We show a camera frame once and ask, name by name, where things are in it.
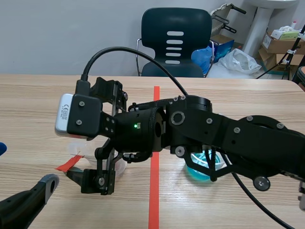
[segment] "white sink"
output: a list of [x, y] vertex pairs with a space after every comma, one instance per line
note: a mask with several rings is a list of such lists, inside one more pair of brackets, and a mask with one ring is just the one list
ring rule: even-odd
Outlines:
[[298, 0], [245, 0], [258, 7], [250, 32], [244, 44], [243, 51], [255, 57], [262, 44], [266, 28], [274, 9], [285, 9], [293, 6]]
[[251, 5], [269, 9], [285, 9], [296, 4], [298, 0], [246, 0]]

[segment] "plastic bag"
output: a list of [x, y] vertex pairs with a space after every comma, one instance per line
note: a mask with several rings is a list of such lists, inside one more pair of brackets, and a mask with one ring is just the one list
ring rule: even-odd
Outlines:
[[234, 49], [225, 57], [219, 59], [219, 64], [227, 69], [236, 70], [250, 75], [261, 69], [255, 59], [239, 49]]
[[199, 65], [202, 72], [206, 74], [210, 68], [210, 59], [212, 57], [212, 48], [198, 49], [192, 53], [191, 59], [193, 63]]

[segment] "black chair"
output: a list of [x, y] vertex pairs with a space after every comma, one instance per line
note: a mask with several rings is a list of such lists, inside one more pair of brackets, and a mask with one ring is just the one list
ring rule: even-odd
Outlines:
[[[143, 46], [154, 49], [155, 60], [175, 77], [206, 77], [208, 73], [203, 74], [202, 69], [192, 62], [191, 55], [193, 51], [208, 46], [211, 30], [212, 19], [205, 10], [152, 8], [142, 17], [142, 38], [137, 41], [137, 50], [139, 41]], [[136, 64], [140, 76], [137, 55]], [[150, 62], [143, 67], [142, 76], [166, 75]]]
[[303, 86], [305, 85], [305, 66], [299, 67], [296, 74], [292, 78], [292, 81], [295, 82], [296, 84], [301, 83]]

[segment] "wooden table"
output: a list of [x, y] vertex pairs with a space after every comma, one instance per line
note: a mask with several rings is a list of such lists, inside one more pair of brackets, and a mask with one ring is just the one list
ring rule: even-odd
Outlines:
[[[54, 168], [71, 156], [71, 138], [54, 133], [59, 98], [74, 93], [79, 76], [0, 75], [0, 141], [8, 151], [0, 158], [0, 199], [33, 187], [45, 174], [60, 176], [60, 184], [32, 229], [145, 229], [148, 227], [150, 161], [129, 164], [117, 177], [111, 196], [81, 194], [80, 187]], [[105, 77], [123, 84], [131, 102], [153, 99], [153, 86], [161, 98], [181, 94], [168, 78]], [[288, 128], [305, 133], [305, 93], [281, 80], [179, 79], [189, 94], [206, 97], [213, 111], [230, 118], [267, 115]], [[82, 159], [81, 167], [90, 167]], [[298, 185], [291, 178], [270, 178], [271, 188], [258, 192], [243, 178], [254, 195], [274, 214], [296, 228], [304, 228], [298, 207]], [[215, 183], [194, 182], [184, 161], [167, 150], [160, 153], [161, 229], [281, 228], [239, 188], [232, 175]]]

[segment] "blue bag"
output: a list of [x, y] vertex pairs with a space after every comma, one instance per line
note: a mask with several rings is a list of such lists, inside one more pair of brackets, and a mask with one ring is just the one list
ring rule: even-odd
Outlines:
[[212, 48], [198, 49], [192, 53], [191, 59], [193, 63], [199, 65], [202, 72], [206, 74], [210, 68], [210, 59], [212, 57]]

